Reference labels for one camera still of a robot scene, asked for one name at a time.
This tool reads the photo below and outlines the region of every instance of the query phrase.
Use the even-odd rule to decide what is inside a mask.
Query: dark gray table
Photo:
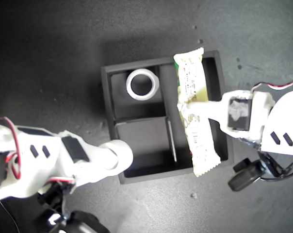
[[[101,66],[199,46],[220,51],[228,90],[287,82],[293,0],[0,1],[0,115],[99,145],[109,139]],[[255,158],[236,141],[234,152],[236,161]],[[293,178],[232,193],[232,174],[227,167],[128,185],[111,177],[77,189],[68,206],[94,213],[112,233],[293,232]],[[5,202],[21,231],[33,232],[34,198]],[[14,231],[1,208],[0,229]]]

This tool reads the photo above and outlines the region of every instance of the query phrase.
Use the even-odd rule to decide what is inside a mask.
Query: black tray
[[[203,55],[209,100],[219,101],[224,80],[218,51]],[[135,69],[146,68],[160,80],[149,100],[134,100],[126,92],[126,79]],[[172,57],[102,68],[102,84],[111,139],[121,139],[133,150],[133,163],[119,174],[121,183],[169,177],[193,171],[184,128],[177,109],[177,75]],[[214,147],[221,157],[217,167],[233,163],[231,138],[210,120]]]

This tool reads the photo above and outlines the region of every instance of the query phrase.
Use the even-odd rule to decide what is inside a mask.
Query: tape roll
[[[137,75],[146,75],[147,77],[150,78],[151,82],[152,82],[152,87],[151,90],[146,94],[146,95],[137,95],[136,93],[134,93],[134,91],[132,90],[131,87],[131,82],[133,80],[134,77],[136,77]],[[132,73],[130,73],[130,75],[127,77],[126,80],[126,89],[128,94],[134,98],[135,100],[149,100],[150,98],[152,98],[155,93],[157,92],[158,88],[160,87],[160,81],[158,79],[158,77],[150,70],[148,69],[137,69],[134,70]]]

